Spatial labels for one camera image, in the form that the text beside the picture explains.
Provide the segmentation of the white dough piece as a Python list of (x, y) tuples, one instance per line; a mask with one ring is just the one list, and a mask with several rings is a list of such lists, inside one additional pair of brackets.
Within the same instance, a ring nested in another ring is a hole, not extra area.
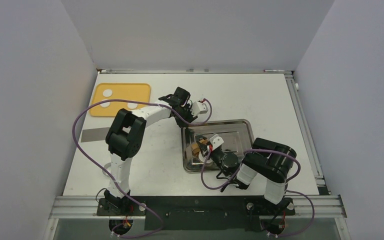
[(203, 160), (200, 159), (201, 149), (200, 147), (193, 143), (187, 147), (185, 152), (186, 162), (191, 165), (201, 165)]

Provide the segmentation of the wooden rolling pin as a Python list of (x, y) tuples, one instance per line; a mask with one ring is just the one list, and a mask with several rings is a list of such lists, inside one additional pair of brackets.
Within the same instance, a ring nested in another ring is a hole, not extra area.
[(205, 137), (197, 139), (190, 146), (191, 146), (192, 156), (196, 158), (199, 155), (202, 155), (203, 157), (205, 157), (211, 152), (211, 149), (212, 149), (209, 139)]

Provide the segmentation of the stainless steel tray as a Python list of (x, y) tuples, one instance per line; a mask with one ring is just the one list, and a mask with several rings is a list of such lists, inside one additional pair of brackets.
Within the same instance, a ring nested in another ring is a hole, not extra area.
[(202, 164), (191, 165), (187, 163), (187, 147), (196, 141), (197, 136), (210, 138), (214, 134), (218, 134), (224, 140), (222, 144), (223, 152), (234, 153), (239, 159), (243, 158), (243, 152), (250, 149), (254, 141), (251, 124), (246, 119), (209, 121), (204, 125), (182, 128), (182, 162), (187, 173), (199, 173), (202, 168)]

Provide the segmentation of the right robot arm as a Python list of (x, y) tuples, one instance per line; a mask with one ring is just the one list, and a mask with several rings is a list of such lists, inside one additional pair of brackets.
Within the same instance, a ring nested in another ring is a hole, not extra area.
[(263, 138), (256, 138), (250, 149), (244, 150), (243, 157), (223, 151), (224, 140), (215, 134), (211, 138), (200, 136), (196, 139), (193, 154), (206, 165), (212, 161), (223, 175), (225, 183), (220, 186), (203, 185), (209, 190), (223, 192), (227, 186), (246, 190), (257, 175), (266, 178), (263, 194), (263, 209), (269, 214), (277, 213), (283, 206), (288, 182), (298, 176), (301, 165), (297, 153), (291, 147)]

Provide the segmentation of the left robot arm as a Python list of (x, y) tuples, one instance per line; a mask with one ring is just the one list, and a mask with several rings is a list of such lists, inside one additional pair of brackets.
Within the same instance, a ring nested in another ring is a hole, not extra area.
[(139, 152), (146, 127), (175, 118), (179, 127), (197, 119), (192, 113), (192, 104), (188, 103), (191, 94), (177, 87), (175, 92), (162, 96), (158, 101), (136, 110), (120, 109), (106, 135), (105, 142), (111, 157), (110, 184), (104, 192), (109, 208), (116, 215), (128, 211), (130, 200), (125, 195), (130, 193), (129, 175), (133, 157)]

